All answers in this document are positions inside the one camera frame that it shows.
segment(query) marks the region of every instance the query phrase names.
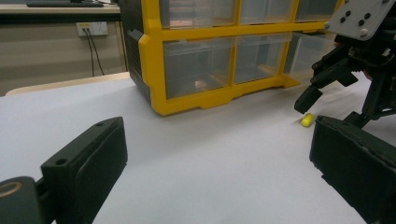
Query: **black cable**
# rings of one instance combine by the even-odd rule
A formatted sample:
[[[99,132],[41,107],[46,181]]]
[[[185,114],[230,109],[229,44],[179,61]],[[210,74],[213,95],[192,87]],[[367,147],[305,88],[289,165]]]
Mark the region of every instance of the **black cable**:
[[[98,51],[97,51],[97,49],[96,49],[95,42],[93,42],[93,38],[92,38],[92,35],[91,35],[91,32],[90,32],[90,30],[88,30],[88,34],[89,34],[89,36],[90,36],[90,39],[91,39],[91,41],[92,41],[93,48],[95,49],[95,53],[96,53],[96,59],[98,60],[98,64],[99,64],[100,70],[102,71],[102,75],[104,76],[104,75],[105,75],[105,73],[103,72],[102,65],[100,64],[100,60],[99,60]]]
[[[88,44],[90,45],[90,50],[91,50],[91,64],[92,64],[92,76],[94,77],[95,74],[94,74],[94,72],[93,72],[93,53],[92,53],[91,41],[90,41],[90,38],[88,37],[87,30],[86,30],[86,29],[82,29],[82,30],[84,31],[85,36],[87,36]]]

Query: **small yellow object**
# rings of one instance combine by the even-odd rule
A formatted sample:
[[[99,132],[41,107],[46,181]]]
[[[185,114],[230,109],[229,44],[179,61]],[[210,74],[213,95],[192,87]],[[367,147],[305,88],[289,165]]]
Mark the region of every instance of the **small yellow object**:
[[[309,127],[311,126],[312,122],[314,121],[315,116],[311,113],[307,113],[304,118],[301,120],[301,125],[304,127]]]

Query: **white surface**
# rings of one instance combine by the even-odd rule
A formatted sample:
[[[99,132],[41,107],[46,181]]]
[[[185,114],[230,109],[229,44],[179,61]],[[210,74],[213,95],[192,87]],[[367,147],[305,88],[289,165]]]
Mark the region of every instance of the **white surface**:
[[[360,111],[369,83],[360,79],[328,88],[311,112],[343,119]],[[308,159],[314,128],[293,110],[303,90],[262,91],[166,118],[130,79],[2,97],[0,180],[38,179],[39,166],[80,133],[123,116],[128,165],[94,223],[361,224]],[[370,127],[392,140],[395,119]]]

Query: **black device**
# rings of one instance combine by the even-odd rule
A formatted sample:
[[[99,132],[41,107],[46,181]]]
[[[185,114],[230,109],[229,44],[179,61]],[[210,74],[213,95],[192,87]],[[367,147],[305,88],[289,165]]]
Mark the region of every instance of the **black device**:
[[[45,161],[37,182],[1,182],[0,223],[92,223],[127,161],[122,118],[103,120]]]
[[[370,120],[396,114],[395,0],[349,0],[325,29],[339,47],[312,68],[311,85],[294,108],[305,113],[334,81],[345,87],[364,71],[372,80],[361,113],[319,116],[309,159],[367,223],[396,223],[396,147],[365,132]]]
[[[28,7],[103,7],[100,2],[82,0],[32,0],[26,1]]]

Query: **robotic arm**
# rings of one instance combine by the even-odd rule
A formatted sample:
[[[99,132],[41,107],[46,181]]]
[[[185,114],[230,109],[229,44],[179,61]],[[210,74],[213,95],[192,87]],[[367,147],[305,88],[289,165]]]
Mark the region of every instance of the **robotic arm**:
[[[366,71],[372,80],[361,114],[344,120],[319,116],[309,159],[367,223],[396,223],[396,147],[363,131],[370,120],[396,114],[396,0],[346,0],[325,24],[339,47],[312,68],[311,85],[294,108],[305,113],[340,82]]]
[[[351,0],[334,14],[325,28],[337,33],[335,42],[340,46],[312,65],[312,85],[296,101],[297,111],[305,113],[322,95],[319,89],[334,81],[347,87],[358,81],[351,72],[368,71],[372,85],[362,113],[352,112],[346,121],[362,128],[371,119],[396,113],[394,2]]]

